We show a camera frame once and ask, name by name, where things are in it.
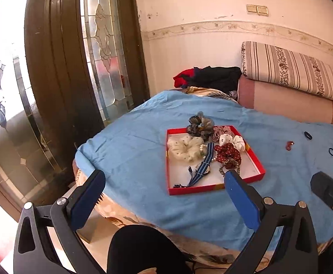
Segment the black sheer dotted scrunchie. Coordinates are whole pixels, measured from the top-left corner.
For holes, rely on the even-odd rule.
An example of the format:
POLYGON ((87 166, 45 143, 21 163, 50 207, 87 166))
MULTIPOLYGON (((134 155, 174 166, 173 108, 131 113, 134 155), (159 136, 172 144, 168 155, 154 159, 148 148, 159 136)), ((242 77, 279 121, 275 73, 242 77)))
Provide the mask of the black sheer dotted scrunchie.
POLYGON ((186 132, 193 137, 200 137, 204 142, 208 141, 213 134, 214 121, 204 116, 200 111, 189 118, 189 125, 186 132))

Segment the black and red clothes pile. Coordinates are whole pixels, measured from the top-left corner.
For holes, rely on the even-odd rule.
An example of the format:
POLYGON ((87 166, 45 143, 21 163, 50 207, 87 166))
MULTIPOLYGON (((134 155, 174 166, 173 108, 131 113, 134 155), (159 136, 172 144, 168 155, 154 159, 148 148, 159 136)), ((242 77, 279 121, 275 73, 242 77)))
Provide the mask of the black and red clothes pile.
POLYGON ((239 67, 193 67, 174 76, 175 88, 212 88, 224 93, 237 91, 242 75, 239 67))

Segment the cream organza scrunchie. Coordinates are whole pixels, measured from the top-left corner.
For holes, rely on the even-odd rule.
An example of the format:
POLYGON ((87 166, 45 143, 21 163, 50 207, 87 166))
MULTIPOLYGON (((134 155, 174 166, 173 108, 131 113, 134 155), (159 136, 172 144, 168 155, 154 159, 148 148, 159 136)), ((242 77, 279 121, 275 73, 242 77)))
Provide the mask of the cream organza scrunchie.
POLYGON ((202 137, 194 137, 189 134, 173 135, 168 138, 168 154, 172 158, 183 162, 193 162, 204 156, 202 137))

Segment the striped floral cushion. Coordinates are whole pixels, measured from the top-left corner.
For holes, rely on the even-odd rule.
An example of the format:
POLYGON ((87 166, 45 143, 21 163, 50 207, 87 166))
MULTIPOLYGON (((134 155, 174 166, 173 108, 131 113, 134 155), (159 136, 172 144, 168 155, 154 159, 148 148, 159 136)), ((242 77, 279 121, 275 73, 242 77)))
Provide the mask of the striped floral cushion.
POLYGON ((251 80, 292 88, 333 101, 333 69, 312 56, 247 41, 241 45, 241 70, 251 80))

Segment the red gingham scrunchie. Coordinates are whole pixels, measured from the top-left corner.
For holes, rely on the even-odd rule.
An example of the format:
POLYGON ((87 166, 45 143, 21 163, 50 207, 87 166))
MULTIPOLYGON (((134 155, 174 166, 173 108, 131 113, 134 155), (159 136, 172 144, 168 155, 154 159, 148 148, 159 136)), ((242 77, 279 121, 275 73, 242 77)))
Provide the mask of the red gingham scrunchie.
POLYGON ((217 143, 220 140, 220 136, 222 134, 228 134, 232 137, 235 136, 233 131, 231 130, 230 126, 214 126, 213 127, 213 134, 212 134, 212 141, 217 143))

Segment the brown wooden glass door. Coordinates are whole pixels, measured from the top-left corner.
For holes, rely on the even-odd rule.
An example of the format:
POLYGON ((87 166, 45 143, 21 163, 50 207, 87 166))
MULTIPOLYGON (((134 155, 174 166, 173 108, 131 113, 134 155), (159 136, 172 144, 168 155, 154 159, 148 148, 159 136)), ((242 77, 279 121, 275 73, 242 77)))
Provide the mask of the brown wooden glass door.
POLYGON ((150 96, 136 0, 0 0, 0 206, 53 203, 77 148, 150 96))

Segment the pink bolster cushion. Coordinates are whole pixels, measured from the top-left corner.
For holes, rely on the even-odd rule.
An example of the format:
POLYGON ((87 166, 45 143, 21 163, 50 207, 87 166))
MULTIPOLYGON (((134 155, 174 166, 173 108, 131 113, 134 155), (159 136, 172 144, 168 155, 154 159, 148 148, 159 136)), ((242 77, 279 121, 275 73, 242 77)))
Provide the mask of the pink bolster cushion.
POLYGON ((245 76, 239 79, 238 103, 245 108, 299 122, 333 124, 333 101, 245 76))

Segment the wall light switches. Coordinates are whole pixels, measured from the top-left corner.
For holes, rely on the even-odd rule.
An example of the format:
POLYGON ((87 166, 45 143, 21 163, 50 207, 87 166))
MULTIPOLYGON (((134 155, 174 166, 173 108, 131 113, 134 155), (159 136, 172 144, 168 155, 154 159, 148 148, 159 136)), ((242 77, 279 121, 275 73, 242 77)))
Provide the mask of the wall light switches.
POLYGON ((256 14, 258 16, 268 16, 269 10, 266 6, 258 6, 253 4, 246 5, 246 11, 248 14, 256 14))

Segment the red polka dot scrunchie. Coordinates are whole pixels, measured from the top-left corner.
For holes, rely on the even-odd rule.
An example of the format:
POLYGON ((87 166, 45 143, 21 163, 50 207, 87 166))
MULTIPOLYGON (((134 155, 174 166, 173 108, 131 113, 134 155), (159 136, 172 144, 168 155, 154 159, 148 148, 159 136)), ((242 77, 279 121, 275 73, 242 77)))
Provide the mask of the red polka dot scrunchie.
POLYGON ((227 143, 222 146, 215 145, 214 150, 216 152, 216 160, 220 163, 226 162, 228 159, 233 159, 241 164, 240 152, 233 146, 232 143, 227 143))

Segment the person black trouser knee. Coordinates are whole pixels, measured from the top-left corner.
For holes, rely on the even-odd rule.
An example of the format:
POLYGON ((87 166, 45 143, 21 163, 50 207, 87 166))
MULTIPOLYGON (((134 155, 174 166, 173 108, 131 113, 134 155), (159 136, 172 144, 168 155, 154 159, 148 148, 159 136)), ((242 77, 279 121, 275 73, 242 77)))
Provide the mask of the person black trouser knee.
POLYGON ((191 273, 186 256, 163 233, 150 226, 129 225, 111 239, 107 273, 191 273))

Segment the red cardboard box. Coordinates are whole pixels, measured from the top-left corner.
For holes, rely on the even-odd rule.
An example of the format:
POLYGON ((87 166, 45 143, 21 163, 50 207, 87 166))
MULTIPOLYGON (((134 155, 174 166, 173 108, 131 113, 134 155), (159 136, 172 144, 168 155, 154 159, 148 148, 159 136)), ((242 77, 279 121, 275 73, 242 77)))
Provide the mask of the red cardboard box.
POLYGON ((224 188, 224 174, 236 171, 247 183, 260 181, 266 170, 234 126, 217 126, 204 141, 186 128, 166 132, 166 177, 169 195, 224 188))

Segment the white dotted scrunchie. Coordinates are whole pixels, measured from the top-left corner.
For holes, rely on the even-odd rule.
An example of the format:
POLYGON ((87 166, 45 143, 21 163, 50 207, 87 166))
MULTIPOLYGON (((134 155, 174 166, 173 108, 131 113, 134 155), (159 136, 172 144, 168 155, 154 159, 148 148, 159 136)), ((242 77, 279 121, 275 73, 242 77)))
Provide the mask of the white dotted scrunchie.
POLYGON ((219 137, 219 146, 224 146, 227 144, 232 144, 236 150, 239 152, 244 152, 246 147, 245 147, 245 142, 243 140, 243 137, 239 135, 235 135, 234 137, 230 134, 222 134, 219 137))

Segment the blue fleece blanket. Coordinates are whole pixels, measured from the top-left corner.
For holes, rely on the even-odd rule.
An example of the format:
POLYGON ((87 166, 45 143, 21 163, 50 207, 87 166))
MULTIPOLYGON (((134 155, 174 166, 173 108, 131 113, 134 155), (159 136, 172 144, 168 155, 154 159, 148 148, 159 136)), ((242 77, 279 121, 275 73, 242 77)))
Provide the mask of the blue fleece blanket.
POLYGON ((101 170, 101 190, 159 229, 226 249, 242 250, 259 215, 247 200, 235 205, 217 160, 219 145, 190 136, 193 118, 230 126, 245 142, 238 167, 262 197, 304 202, 319 244, 333 237, 333 209, 312 192, 318 172, 333 178, 333 125, 297 122, 219 98, 163 91, 121 116, 81 145, 77 167, 101 170))

